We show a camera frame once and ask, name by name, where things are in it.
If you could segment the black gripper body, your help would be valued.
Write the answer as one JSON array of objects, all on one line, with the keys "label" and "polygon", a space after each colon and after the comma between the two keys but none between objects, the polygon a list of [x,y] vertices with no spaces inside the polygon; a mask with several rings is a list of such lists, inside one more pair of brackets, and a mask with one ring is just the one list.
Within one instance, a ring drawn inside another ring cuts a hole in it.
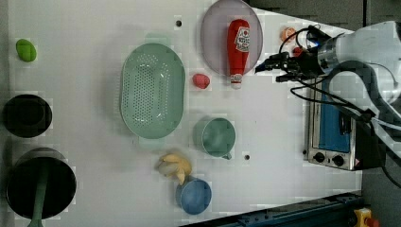
[{"label": "black gripper body", "polygon": [[297,57],[288,59],[288,71],[294,76],[313,79],[323,75],[324,71],[318,64],[316,53],[301,52]]}]

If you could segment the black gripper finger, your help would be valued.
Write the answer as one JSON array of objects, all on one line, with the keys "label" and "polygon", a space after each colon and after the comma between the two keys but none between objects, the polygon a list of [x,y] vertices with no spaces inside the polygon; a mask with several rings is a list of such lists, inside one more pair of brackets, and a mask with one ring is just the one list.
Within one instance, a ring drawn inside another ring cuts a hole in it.
[{"label": "black gripper finger", "polygon": [[272,71],[273,69],[280,69],[286,71],[288,68],[289,53],[282,52],[269,56],[262,63],[257,65],[254,69],[255,73],[263,71]]},{"label": "black gripper finger", "polygon": [[282,76],[278,76],[275,81],[278,83],[287,82],[287,81],[295,81],[299,76],[295,74],[285,74]]}]

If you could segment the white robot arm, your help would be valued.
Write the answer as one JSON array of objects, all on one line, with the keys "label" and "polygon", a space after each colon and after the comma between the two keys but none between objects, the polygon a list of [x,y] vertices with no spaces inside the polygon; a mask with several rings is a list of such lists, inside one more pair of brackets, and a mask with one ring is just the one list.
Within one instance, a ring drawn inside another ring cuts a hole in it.
[{"label": "white robot arm", "polygon": [[255,67],[280,69],[278,82],[298,81],[327,97],[326,104],[374,126],[376,136],[400,156],[400,24],[387,21],[329,36],[303,29],[314,45],[290,56],[280,50]]}]

